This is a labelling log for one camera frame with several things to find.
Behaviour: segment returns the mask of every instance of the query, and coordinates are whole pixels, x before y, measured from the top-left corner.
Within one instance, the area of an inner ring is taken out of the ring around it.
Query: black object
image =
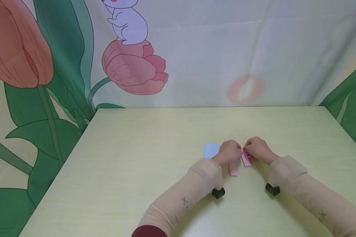
[[[224,196],[225,189],[221,188],[221,190],[213,189],[211,193],[216,199],[219,199]]]
[[[272,186],[271,184],[269,184],[269,183],[265,186],[265,190],[267,190],[267,191],[268,191],[270,194],[272,194],[273,196],[276,196],[276,195],[278,195],[278,194],[281,192],[279,186],[273,187],[273,186]]]

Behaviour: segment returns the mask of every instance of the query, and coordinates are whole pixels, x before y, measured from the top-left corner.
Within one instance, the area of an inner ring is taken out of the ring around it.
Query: white rabbit
[[[123,45],[141,43],[148,36],[148,25],[144,18],[133,9],[138,0],[102,0],[112,18],[108,19],[113,25],[117,39]]]

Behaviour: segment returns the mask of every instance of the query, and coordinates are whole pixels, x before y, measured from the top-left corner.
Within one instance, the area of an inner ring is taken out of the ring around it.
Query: flower stem
[[[63,166],[63,159],[62,159],[62,154],[61,154],[61,150],[60,150],[60,147],[59,147],[57,129],[55,127],[53,115],[51,113],[50,104],[49,104],[49,102],[47,100],[47,97],[49,95],[48,95],[48,92],[46,91],[46,87],[44,85],[38,85],[37,88],[38,88],[38,93],[40,94],[42,103],[43,103],[44,108],[45,108],[46,117],[47,117],[47,120],[49,122],[49,127],[50,127],[50,131],[51,131],[51,139],[53,140],[53,146],[54,146],[55,154],[57,155],[58,162],[59,162],[59,165],[60,165],[60,168],[61,168]]]
[[[0,159],[29,175],[32,167],[0,143]]]
[[[90,94],[88,94],[88,102],[90,103],[90,105],[93,104],[92,99],[93,99],[95,93],[100,89],[100,87],[102,87],[103,85],[107,84],[110,81],[111,81],[111,79],[109,77],[106,77],[103,80],[101,80],[100,82],[96,83],[96,85],[94,85],[94,87],[90,91]]]

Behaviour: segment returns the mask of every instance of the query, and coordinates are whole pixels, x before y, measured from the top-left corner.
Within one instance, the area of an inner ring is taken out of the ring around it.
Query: light green table
[[[203,156],[205,142],[260,136],[356,205],[356,144],[323,107],[99,110],[21,237],[130,236],[148,205]],[[173,236],[330,236],[292,197],[265,191],[267,166],[223,170]]]

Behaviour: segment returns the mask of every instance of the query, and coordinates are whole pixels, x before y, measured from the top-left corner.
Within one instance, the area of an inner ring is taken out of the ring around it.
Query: cloth backdrop
[[[0,237],[98,108],[318,105],[354,70],[356,0],[0,0]],[[356,72],[322,104],[356,141]]]

